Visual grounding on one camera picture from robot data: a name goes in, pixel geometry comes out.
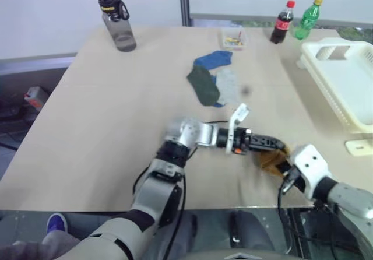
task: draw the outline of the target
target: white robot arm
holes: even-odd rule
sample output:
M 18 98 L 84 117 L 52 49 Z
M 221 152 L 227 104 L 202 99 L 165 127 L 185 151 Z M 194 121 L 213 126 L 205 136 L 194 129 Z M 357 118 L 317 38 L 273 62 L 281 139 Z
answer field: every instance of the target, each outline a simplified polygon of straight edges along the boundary
M 197 146 L 219 147 L 227 153 L 236 154 L 245 154 L 249 150 L 285 148 L 280 140 L 254 135 L 250 129 L 237 128 L 247 114 L 246 105 L 241 104 L 231 117 L 229 129 L 193 118 L 174 121 L 168 127 L 162 147 L 134 189 L 130 211 L 105 222 L 58 259 L 140 259 L 156 230 L 171 223 L 175 217 L 182 194 L 178 184 L 184 177 L 189 154 Z M 357 237 L 364 256 L 373 255 L 373 194 L 331 179 L 328 165 L 312 145 L 301 147 L 292 153 L 286 173 L 281 186 L 283 193 L 295 185 L 308 199 L 319 199 L 328 204 Z M 210 256 L 204 254 L 195 257 L 216 259 L 220 255 L 222 259 L 237 259 L 240 254 L 256 255 L 257 258 L 253 259 L 295 259 L 272 252 L 238 249 L 215 251 Z

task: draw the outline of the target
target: wooden table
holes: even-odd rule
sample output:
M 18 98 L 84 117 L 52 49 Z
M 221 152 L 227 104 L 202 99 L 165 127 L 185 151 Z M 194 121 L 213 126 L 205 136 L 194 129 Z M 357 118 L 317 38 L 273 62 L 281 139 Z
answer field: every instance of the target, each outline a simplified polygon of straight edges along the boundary
M 345 133 L 307 71 L 295 61 L 300 42 L 269 41 L 269 29 L 247 29 L 249 47 L 229 66 L 251 112 L 242 127 L 291 148 L 313 143 L 334 178 L 373 192 L 372 157 L 353 157 Z M 227 120 L 236 105 L 204 107 L 186 76 L 193 60 L 219 49 L 219 29 L 137 27 L 138 47 L 119 52 L 106 29 L 79 51 L 0 182 L 0 208 L 128 210 L 132 184 L 154 158 L 175 116 Z M 309 40 L 337 36 L 313 30 Z M 186 208 L 274 207 L 280 179 L 251 156 L 199 149 L 186 166 Z M 284 206 L 307 206 L 296 189 Z

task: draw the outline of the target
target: green plastic bottle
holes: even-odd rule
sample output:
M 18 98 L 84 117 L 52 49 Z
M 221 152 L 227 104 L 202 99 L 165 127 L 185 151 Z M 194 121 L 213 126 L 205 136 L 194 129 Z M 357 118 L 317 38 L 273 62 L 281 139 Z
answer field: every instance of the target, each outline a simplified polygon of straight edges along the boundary
M 303 40 L 308 37 L 312 28 L 315 26 L 317 19 L 319 19 L 321 3 L 322 0 L 314 0 L 314 4 L 304 12 L 299 26 L 294 30 L 294 37 L 299 40 Z

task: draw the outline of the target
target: bottle cap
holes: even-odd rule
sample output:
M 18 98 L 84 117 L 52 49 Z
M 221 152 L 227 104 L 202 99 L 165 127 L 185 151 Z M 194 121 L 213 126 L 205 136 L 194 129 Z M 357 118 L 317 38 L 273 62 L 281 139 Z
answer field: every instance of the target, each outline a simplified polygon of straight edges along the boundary
M 322 0 L 314 0 L 314 5 L 321 5 L 322 4 Z
M 287 6 L 288 8 L 293 8 L 294 5 L 295 5 L 295 2 L 294 2 L 294 1 L 287 1 L 286 6 Z

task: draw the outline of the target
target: blue shoe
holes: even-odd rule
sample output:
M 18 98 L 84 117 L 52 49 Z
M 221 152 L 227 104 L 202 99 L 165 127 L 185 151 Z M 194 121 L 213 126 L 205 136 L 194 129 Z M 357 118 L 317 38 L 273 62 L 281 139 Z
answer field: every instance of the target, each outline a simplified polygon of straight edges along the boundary
M 47 234 L 55 230 L 68 231 L 68 223 L 60 213 L 53 213 L 47 221 Z

